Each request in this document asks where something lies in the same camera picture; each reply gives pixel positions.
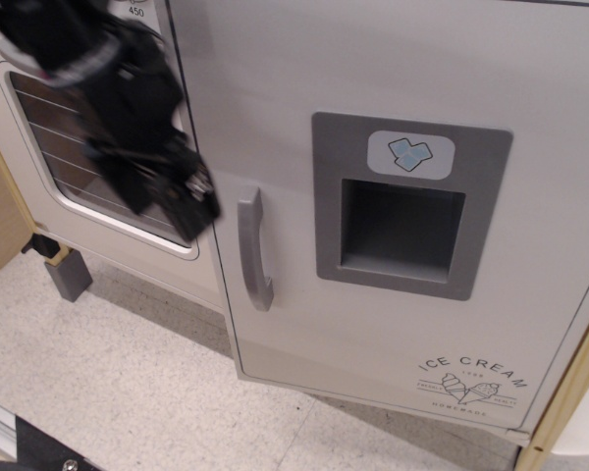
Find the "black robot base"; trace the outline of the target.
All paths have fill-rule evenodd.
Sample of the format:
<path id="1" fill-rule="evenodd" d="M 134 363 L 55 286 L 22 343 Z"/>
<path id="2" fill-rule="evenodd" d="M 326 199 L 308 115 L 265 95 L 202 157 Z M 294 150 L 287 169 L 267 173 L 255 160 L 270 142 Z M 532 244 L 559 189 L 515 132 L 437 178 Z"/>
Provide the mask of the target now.
<path id="1" fill-rule="evenodd" d="M 14 461 L 0 459 L 0 470 L 100 470 L 100 467 L 28 421 L 15 417 L 0 421 L 0 451 Z"/>

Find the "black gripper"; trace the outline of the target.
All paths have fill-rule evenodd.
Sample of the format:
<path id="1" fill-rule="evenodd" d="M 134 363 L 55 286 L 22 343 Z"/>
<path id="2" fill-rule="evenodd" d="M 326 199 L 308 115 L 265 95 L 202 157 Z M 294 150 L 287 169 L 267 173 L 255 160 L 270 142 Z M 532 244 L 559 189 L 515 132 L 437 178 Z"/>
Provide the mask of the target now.
<path id="1" fill-rule="evenodd" d="M 119 28 L 112 55 L 80 90 L 103 132 L 84 154 L 134 213 L 158 205 L 184 240 L 220 215 L 209 171 L 173 124 L 184 99 L 153 33 Z"/>

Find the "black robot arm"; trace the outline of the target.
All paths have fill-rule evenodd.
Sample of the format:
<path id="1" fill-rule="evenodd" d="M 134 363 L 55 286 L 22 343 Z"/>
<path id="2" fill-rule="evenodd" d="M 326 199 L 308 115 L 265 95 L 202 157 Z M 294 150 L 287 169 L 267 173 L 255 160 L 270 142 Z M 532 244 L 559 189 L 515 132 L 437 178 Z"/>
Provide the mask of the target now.
<path id="1" fill-rule="evenodd" d="M 158 32 L 106 1 L 0 1 L 0 32 L 81 101 L 84 156 L 135 214 L 157 204 L 185 241 L 219 218 L 210 173 L 173 124 L 185 95 Z"/>

